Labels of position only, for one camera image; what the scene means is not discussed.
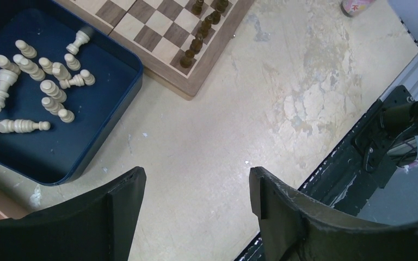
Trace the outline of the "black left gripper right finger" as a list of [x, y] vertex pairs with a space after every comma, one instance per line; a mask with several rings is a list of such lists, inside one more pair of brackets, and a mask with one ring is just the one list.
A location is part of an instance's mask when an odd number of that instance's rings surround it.
[[250, 169], [249, 189], [267, 260], [418, 260], [418, 221], [392, 226], [357, 218], [263, 167]]

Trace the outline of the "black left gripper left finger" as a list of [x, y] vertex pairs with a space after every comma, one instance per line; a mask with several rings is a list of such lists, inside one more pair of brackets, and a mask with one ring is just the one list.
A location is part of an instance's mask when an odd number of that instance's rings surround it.
[[63, 203], [0, 220], [0, 260], [128, 260], [145, 183], [137, 166]]

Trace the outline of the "dark wooden rook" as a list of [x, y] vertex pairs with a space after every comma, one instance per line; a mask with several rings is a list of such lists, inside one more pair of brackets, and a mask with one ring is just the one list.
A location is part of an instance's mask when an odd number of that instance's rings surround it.
[[193, 50], [191, 49], [186, 50], [184, 55], [181, 57], [179, 61], [180, 66], [183, 68], [189, 68], [193, 63], [194, 56], [195, 56], [195, 53]]

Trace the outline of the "dark wooden chess piece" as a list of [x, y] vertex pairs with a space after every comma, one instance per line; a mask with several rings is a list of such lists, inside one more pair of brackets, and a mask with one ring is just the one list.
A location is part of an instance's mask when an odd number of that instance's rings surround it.
[[218, 24], [221, 19], [221, 13], [217, 12], [216, 10], [213, 11], [210, 16], [212, 17], [212, 24]]

